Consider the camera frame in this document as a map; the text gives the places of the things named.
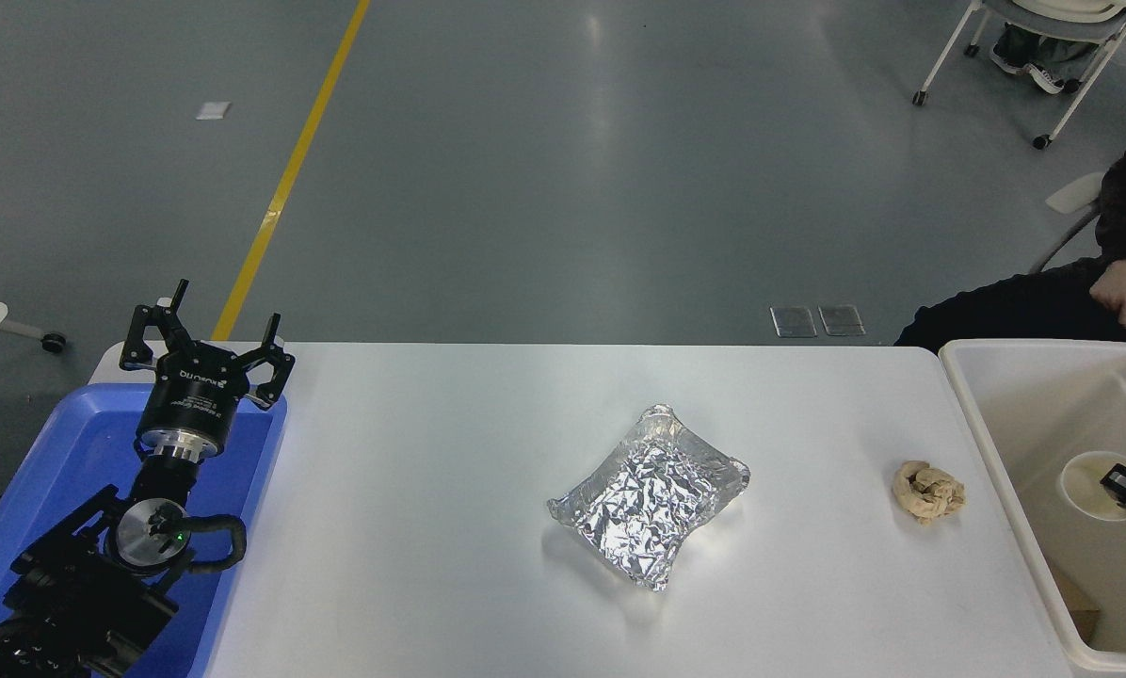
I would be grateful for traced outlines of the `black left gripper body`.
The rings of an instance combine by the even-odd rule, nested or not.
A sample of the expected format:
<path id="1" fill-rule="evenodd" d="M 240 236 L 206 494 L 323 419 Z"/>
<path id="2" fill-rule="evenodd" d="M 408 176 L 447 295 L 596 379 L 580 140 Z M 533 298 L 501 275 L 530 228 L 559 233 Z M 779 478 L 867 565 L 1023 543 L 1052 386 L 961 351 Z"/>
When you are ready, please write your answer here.
<path id="1" fill-rule="evenodd" d="M 137 426 L 143 444 L 162 432 L 184 430 L 209 444 L 227 441 L 236 404 L 248 390 L 236 353 L 196 342 L 169 348 L 157 362 L 155 383 Z"/>

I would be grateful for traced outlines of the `person's hand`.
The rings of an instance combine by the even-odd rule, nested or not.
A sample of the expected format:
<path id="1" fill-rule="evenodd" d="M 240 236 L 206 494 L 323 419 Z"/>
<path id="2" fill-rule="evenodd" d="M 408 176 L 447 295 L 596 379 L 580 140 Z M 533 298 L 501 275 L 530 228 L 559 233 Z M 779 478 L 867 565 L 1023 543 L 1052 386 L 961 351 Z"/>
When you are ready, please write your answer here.
<path id="1" fill-rule="evenodd" d="M 1117 316 L 1119 325 L 1126 328 L 1126 259 L 1117 259 L 1107 266 L 1089 288 L 1089 295 Z"/>

